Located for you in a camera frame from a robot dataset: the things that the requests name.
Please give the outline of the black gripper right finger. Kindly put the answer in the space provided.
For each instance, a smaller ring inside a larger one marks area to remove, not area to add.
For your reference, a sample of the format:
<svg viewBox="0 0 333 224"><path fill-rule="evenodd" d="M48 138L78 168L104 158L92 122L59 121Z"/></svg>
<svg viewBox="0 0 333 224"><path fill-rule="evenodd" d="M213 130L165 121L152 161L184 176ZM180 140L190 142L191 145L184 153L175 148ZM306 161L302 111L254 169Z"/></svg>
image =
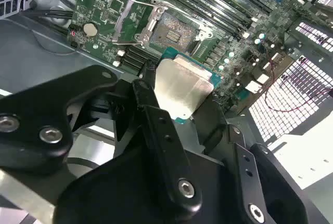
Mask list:
<svg viewBox="0 0 333 224"><path fill-rule="evenodd" d="M273 153L260 143L246 146L240 128L227 122L214 94L193 118L204 154L227 170L232 222L323 223L323 214Z"/></svg>

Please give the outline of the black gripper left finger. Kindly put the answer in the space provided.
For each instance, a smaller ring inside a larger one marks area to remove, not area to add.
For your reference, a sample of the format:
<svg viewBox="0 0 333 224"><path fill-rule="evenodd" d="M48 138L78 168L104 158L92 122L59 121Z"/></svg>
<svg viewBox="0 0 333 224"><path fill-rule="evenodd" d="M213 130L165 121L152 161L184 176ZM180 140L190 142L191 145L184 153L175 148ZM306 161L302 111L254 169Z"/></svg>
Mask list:
<svg viewBox="0 0 333 224"><path fill-rule="evenodd" d="M88 103L97 97L108 103L107 112L122 135L130 124L138 125L129 139L133 149L181 144L148 82L121 81L106 68L92 65L1 100L1 116L13 122L1 132L1 166L39 174L59 169L73 145L73 130L91 119Z"/></svg>

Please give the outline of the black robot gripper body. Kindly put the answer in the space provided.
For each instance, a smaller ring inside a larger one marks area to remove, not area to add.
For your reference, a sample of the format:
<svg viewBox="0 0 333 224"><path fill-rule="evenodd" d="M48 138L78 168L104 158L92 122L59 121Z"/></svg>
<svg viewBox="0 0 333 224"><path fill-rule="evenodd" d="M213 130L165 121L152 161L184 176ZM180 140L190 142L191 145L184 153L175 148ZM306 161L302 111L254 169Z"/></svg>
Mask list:
<svg viewBox="0 0 333 224"><path fill-rule="evenodd" d="M71 183L54 223L242 223L238 165L244 149L227 147L224 164L180 143L127 151Z"/></svg>

